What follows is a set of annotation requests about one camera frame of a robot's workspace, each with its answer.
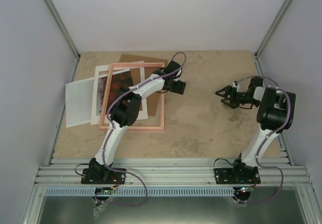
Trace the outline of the white mat board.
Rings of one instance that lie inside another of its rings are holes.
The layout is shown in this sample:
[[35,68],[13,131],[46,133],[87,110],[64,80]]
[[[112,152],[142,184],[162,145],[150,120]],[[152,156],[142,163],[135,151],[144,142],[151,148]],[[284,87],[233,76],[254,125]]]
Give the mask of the white mat board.
[[[103,80],[107,80],[107,76],[109,73],[109,64],[108,65],[100,65],[96,66],[95,68],[95,76],[94,76],[94,86],[93,86],[93,97],[92,97],[92,111],[91,111],[91,125],[99,124],[100,120],[100,113],[102,109],[101,104],[101,97],[103,96]],[[130,69],[140,69],[140,80],[144,80],[145,73],[144,68],[125,68],[125,67],[117,67],[116,70],[113,72],[113,74],[123,73],[126,71],[130,71]],[[148,112],[147,112],[147,102],[146,100],[143,100],[143,103],[141,105],[142,110],[139,111],[138,120],[146,120],[148,119]]]

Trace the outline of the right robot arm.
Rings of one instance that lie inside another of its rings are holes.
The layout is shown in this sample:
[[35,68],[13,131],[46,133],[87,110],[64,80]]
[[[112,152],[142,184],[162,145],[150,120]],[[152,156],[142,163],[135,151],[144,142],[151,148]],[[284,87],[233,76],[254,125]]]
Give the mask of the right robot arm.
[[216,91],[221,102],[231,109],[258,109],[256,122],[259,129],[245,151],[230,164],[229,168],[214,167],[217,184],[259,184],[260,159],[270,143],[293,122],[296,95],[278,86],[264,86],[263,77],[250,77],[247,91],[241,92],[239,81]]

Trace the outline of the red black photo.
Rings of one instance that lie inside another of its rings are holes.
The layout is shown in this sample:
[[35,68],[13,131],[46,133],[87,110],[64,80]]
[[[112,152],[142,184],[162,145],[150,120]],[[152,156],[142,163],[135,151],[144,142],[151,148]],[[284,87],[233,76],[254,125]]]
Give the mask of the red black photo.
[[[106,87],[107,77],[101,77],[98,79],[98,89],[97,89],[97,103],[96,103],[96,115],[100,116],[102,111],[102,104],[104,99],[105,87]],[[133,79],[131,76],[131,72],[128,71],[120,71],[113,72],[110,91],[107,103],[107,109],[117,98],[117,92],[120,87],[130,87],[133,86]]]

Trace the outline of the pink picture frame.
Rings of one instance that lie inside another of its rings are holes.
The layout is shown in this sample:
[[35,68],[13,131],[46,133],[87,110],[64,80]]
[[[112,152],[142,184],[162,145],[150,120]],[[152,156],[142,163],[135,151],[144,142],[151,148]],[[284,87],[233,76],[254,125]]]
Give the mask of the pink picture frame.
[[[102,111],[101,111],[101,116],[99,120],[99,129],[108,129],[109,123],[106,122],[106,111],[107,111],[107,105],[108,105],[108,97],[110,93],[110,86],[111,86],[111,81],[112,81],[112,76],[113,76],[113,71],[115,69],[132,69],[132,68],[154,68],[154,67],[165,67],[164,62],[115,62],[111,63],[109,65],[108,69],[108,77],[106,81],[106,87],[104,91],[104,98],[102,102]],[[159,107],[159,123],[157,126],[130,126],[128,129],[130,131],[164,131],[165,128],[165,95],[164,94],[159,94],[159,93],[153,93],[152,95],[148,96],[147,99],[150,100],[152,96],[158,96],[159,101],[158,101],[158,107]]]

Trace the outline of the clear acrylic sheet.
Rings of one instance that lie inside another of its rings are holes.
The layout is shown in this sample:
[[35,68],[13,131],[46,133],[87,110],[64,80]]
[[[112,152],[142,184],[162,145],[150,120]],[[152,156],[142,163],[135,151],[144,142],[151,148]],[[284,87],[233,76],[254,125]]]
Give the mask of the clear acrylic sheet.
[[[120,85],[120,81],[113,81],[117,71],[121,69],[130,70],[131,77],[134,84],[141,83],[146,80],[149,75],[161,67],[165,67],[164,62],[115,62],[109,65],[108,76],[106,80],[106,87],[104,98],[102,101],[102,111],[98,123],[100,130],[106,130],[109,127],[109,122],[106,117],[106,111],[112,103],[112,98],[116,97],[116,90],[111,90],[111,87]],[[134,124],[129,127],[129,130],[140,131],[163,131],[165,120],[165,96],[164,94],[153,93],[142,100],[139,108],[138,119],[143,123],[138,126]]]

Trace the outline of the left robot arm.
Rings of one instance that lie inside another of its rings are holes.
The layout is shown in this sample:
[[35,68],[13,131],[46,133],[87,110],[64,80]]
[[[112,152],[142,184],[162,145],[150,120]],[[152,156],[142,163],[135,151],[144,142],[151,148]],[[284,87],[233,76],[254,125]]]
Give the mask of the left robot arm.
[[115,152],[126,130],[137,120],[143,100],[158,91],[184,93],[186,83],[179,80],[182,67],[182,64],[171,60],[143,82],[118,89],[116,99],[105,111],[109,122],[106,136],[95,157],[83,170],[82,184],[118,184],[118,181],[123,184],[127,175],[138,177],[126,169],[112,168]]

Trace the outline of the white paper sheet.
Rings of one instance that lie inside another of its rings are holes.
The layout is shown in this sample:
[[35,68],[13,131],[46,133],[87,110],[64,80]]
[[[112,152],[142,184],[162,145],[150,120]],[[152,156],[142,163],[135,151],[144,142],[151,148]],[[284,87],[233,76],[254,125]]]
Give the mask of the white paper sheet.
[[65,85],[66,127],[90,123],[94,78]]

